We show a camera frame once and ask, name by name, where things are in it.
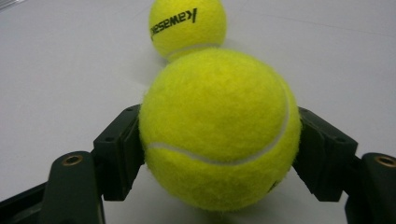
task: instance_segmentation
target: white table surface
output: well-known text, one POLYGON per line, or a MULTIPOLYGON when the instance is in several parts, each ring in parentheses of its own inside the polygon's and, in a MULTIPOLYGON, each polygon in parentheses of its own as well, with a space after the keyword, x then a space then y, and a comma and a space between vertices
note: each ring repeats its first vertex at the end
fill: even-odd
MULTIPOLYGON (((47 181, 51 163, 141 103, 166 66, 147 0, 28 0, 0 12, 0 201, 47 181)), ((223 0, 224 48, 271 64, 308 108, 367 152, 396 155, 394 0, 223 0)), ((216 214, 169 196, 146 166, 107 223, 347 223, 291 170, 259 203, 216 214)))

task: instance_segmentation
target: kawasaki logo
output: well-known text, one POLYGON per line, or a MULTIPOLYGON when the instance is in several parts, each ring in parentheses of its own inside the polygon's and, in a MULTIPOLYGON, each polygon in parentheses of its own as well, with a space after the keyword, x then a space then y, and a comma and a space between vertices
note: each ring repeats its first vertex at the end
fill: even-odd
POLYGON ((184 21, 189 21, 191 20, 192 23, 195 23, 195 19, 198 14, 198 8, 194 8, 193 10, 187 10, 180 12, 176 14, 175 16, 170 17, 169 19, 166 19, 164 21, 160 21, 153 27, 151 27, 151 39, 154 37, 156 34, 159 32, 172 27, 174 25, 178 25, 179 23, 182 23, 184 21))

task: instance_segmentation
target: yellow tennis ball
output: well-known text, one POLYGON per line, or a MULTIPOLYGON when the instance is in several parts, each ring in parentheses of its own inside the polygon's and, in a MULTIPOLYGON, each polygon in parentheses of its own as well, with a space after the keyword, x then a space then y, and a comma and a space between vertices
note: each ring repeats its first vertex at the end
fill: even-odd
POLYGON ((146 163, 182 201, 233 211, 290 169, 301 123, 288 85, 246 54, 206 49, 168 64, 139 114, 146 163))
POLYGON ((221 45, 227 22, 220 0, 156 0, 148 26, 154 48, 172 62, 190 52, 221 45))

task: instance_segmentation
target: white seam line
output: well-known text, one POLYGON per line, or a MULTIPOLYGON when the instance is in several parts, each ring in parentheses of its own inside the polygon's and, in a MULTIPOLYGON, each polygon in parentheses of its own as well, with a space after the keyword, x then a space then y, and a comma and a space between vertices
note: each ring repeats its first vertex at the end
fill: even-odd
POLYGON ((241 164, 249 162, 249 161, 255 161, 258 158, 260 158, 262 155, 264 155, 266 152, 271 150, 274 146, 276 146, 276 144, 279 142, 279 140, 282 138, 282 136, 284 135, 284 133, 286 131, 286 128, 289 123, 290 109, 289 109, 289 97, 286 94, 285 90, 284 90, 284 93, 285 93, 285 99, 286 99, 286 112, 285 112, 285 118, 283 118, 283 123, 282 123, 279 134, 274 138, 274 140, 269 145, 267 145, 265 148, 263 148, 262 150, 258 151, 257 153, 255 153, 253 155, 250 155, 248 157, 245 157, 243 159, 239 159, 236 161, 215 161, 215 160, 211 160, 204 156, 193 154, 192 152, 190 152, 186 149, 179 148, 179 147, 173 147, 173 146, 167 145, 165 143, 151 143, 148 145, 147 149, 152 150, 155 148, 165 148, 165 149, 186 155, 193 160, 198 160, 198 161, 202 161, 202 162, 213 164, 213 165, 234 166, 234 165, 241 165, 241 164))

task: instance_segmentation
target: fuzzy felt surface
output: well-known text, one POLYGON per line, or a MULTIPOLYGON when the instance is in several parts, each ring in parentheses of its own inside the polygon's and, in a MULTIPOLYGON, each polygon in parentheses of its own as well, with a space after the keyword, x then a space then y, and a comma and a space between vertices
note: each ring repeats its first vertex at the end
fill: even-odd
POLYGON ((156 0, 148 18, 154 48, 172 62, 223 43, 227 21, 220 0, 156 0))
POLYGON ((294 97, 270 66, 206 49, 168 64, 139 114, 148 168, 172 195, 212 211, 257 202, 298 151, 294 97))

